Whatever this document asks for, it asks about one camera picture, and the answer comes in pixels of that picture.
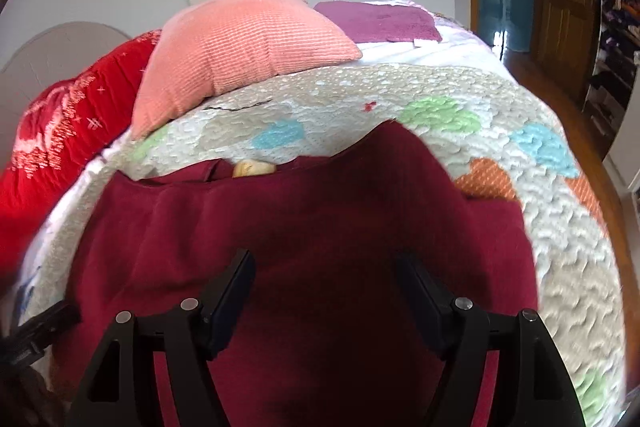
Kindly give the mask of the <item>dark red sweater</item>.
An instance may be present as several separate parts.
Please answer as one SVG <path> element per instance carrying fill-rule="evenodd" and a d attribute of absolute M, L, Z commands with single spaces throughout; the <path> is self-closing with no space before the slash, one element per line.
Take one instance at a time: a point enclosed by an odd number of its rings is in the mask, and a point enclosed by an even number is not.
<path fill-rule="evenodd" d="M 80 323 L 53 346 L 52 381 L 72 399 L 115 315 L 194 297 L 245 248 L 255 282 L 210 371 L 235 426 L 413 426 L 439 361 L 394 272 L 415 255 L 482 309 L 537 306 L 517 202 L 469 199 L 425 144 L 387 121 L 342 153 L 267 176 L 203 161 L 151 180 L 112 176 L 79 242 L 66 296 Z"/>

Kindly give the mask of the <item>purple blanket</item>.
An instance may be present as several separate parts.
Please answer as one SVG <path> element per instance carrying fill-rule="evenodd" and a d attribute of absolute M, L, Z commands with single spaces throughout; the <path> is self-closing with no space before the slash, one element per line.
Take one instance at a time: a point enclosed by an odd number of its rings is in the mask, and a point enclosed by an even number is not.
<path fill-rule="evenodd" d="M 442 41 L 431 14 L 415 6 L 327 1 L 314 9 L 354 43 Z"/>

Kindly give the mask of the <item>cluttered shelf rack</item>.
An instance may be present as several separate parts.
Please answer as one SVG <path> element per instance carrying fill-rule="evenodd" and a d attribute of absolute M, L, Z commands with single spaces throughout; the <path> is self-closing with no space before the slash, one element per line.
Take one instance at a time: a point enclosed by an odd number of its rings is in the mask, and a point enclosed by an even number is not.
<path fill-rule="evenodd" d="M 582 113 L 599 156 L 622 127 L 639 69 L 639 0 L 596 0 L 593 66 Z"/>

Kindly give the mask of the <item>patchwork heart quilt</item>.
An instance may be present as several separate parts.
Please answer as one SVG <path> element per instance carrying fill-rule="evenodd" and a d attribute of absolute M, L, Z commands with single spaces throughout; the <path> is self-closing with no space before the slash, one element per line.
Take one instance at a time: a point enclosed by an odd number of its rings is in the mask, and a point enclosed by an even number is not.
<path fill-rule="evenodd" d="M 555 113 L 512 77 L 464 66 L 322 67 L 210 98 L 143 140 L 120 136 L 89 162 L 29 246 L 9 320 L 60 300 L 73 253 L 113 173 L 166 174 L 205 159 L 282 164 L 329 156 L 377 124 L 414 132 L 463 190 L 514 198 L 533 246 L 544 324 L 590 426 L 626 395 L 622 288 L 600 205 Z"/>

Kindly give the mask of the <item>red floral comforter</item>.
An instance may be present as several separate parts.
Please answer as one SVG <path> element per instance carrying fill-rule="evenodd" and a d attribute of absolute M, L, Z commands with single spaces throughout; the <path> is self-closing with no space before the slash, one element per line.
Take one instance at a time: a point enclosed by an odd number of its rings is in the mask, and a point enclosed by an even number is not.
<path fill-rule="evenodd" d="M 15 279 L 30 242 L 88 162 L 130 126 L 158 40 L 157 29 L 121 44 L 25 109 L 1 173 L 2 287 Z"/>

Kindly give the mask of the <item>pink corduroy pillow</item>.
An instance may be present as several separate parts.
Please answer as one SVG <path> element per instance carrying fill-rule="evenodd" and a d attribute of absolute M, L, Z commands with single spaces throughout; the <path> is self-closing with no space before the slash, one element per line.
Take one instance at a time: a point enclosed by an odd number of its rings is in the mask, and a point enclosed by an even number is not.
<path fill-rule="evenodd" d="M 134 102 L 141 139 L 212 96 L 277 76 L 357 61 L 344 31 L 305 0 L 208 0 L 160 32 Z"/>

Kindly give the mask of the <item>white round headboard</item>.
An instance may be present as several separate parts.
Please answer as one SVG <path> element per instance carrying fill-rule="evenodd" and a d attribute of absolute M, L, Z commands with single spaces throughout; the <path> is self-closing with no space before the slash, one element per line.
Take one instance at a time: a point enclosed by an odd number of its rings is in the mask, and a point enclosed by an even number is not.
<path fill-rule="evenodd" d="M 1 69 L 1 162 L 10 158 L 18 122 L 51 84 L 76 77 L 129 37 L 111 26 L 70 22 L 23 44 Z"/>

